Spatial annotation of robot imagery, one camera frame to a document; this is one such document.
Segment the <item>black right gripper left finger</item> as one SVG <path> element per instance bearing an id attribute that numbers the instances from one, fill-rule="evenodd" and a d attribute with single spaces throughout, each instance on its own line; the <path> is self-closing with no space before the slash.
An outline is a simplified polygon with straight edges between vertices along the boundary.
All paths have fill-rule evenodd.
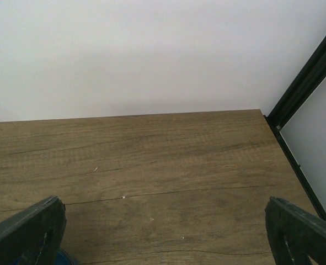
<path id="1" fill-rule="evenodd" d="M 0 222 L 0 264 L 55 264 L 65 205 L 50 196 Z"/>

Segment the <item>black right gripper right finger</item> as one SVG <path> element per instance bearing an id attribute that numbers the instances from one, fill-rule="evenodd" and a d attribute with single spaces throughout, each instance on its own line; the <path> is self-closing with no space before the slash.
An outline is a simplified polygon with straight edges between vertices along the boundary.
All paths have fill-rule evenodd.
<path id="1" fill-rule="evenodd" d="M 265 226 L 276 264 L 326 264 L 326 221 L 287 200 L 270 197 Z"/>

